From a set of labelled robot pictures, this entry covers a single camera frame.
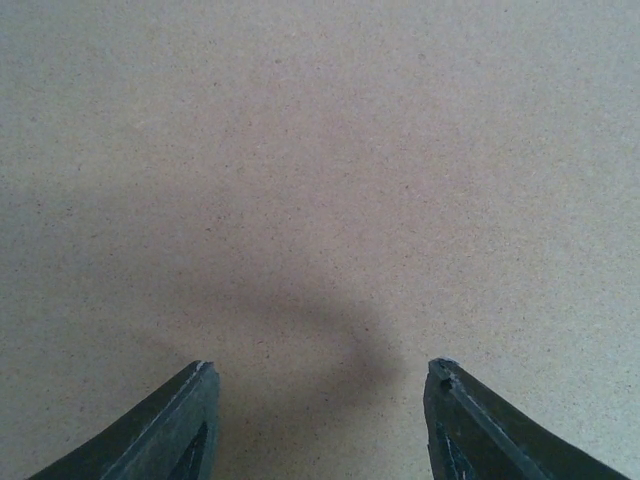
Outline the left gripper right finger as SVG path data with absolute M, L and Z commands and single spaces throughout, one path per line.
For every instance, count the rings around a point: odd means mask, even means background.
M 453 360 L 428 363 L 423 406 L 437 480 L 625 478 L 533 421 Z

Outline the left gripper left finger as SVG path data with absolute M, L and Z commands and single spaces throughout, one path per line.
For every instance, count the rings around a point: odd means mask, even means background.
M 210 479 L 219 389 L 213 364 L 194 361 L 31 479 Z

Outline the brown backing board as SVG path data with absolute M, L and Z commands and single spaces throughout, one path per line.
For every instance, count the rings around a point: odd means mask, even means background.
M 639 475 L 635 1 L 5 1 L 1 475 L 193 360 L 218 479 L 427 479 L 458 361 Z

